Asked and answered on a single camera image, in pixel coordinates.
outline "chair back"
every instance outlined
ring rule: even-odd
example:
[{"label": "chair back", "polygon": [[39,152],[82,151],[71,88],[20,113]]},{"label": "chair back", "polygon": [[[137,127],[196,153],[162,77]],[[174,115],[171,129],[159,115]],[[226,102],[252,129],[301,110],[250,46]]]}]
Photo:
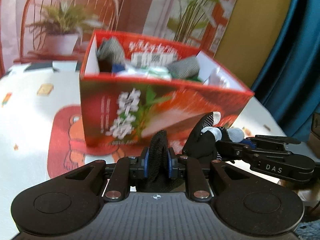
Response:
[{"label": "chair back", "polygon": [[[118,0],[67,0],[74,5],[84,5],[88,13],[95,14],[99,21],[103,22],[108,30],[115,30],[119,14]],[[29,24],[43,19],[43,5],[58,5],[59,0],[27,0],[21,23],[20,35],[20,58],[24,53],[33,50],[37,51],[44,46],[45,32],[40,30],[40,35],[33,32],[33,27],[26,27]]]}]

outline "black gripper pad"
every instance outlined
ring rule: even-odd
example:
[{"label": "black gripper pad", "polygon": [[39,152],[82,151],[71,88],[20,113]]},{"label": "black gripper pad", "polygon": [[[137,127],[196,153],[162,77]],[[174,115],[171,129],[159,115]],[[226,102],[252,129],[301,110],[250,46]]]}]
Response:
[{"label": "black gripper pad", "polygon": [[136,193],[107,203],[80,230],[54,237],[18,234],[14,240],[298,240],[294,233],[261,238],[225,226],[208,204],[188,200],[183,192]]}]

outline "black glove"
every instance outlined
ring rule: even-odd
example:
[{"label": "black glove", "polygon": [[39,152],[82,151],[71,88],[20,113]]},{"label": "black glove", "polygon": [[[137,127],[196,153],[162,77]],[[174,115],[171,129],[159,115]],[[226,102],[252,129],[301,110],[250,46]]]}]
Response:
[{"label": "black glove", "polygon": [[206,114],[200,119],[196,126],[191,131],[183,149],[182,154],[196,158],[200,163],[209,163],[218,157],[218,152],[215,147],[216,138],[210,132],[201,133],[206,120],[212,117],[212,113]]}]

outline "yellow wall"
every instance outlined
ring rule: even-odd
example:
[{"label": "yellow wall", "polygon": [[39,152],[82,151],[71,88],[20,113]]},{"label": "yellow wall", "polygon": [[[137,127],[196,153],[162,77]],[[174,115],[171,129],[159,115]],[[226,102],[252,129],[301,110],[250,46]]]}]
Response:
[{"label": "yellow wall", "polygon": [[238,0],[215,59],[251,86],[280,32],[291,0]]}]

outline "crosshair marking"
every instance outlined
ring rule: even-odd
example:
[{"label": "crosshair marking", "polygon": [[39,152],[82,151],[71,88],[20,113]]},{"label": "crosshair marking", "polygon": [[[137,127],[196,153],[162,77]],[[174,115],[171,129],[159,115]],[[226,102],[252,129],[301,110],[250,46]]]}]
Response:
[{"label": "crosshair marking", "polygon": [[155,194],[155,195],[153,195],[152,196],[154,199],[159,199],[159,198],[161,198],[161,196],[159,195],[159,194]]}]

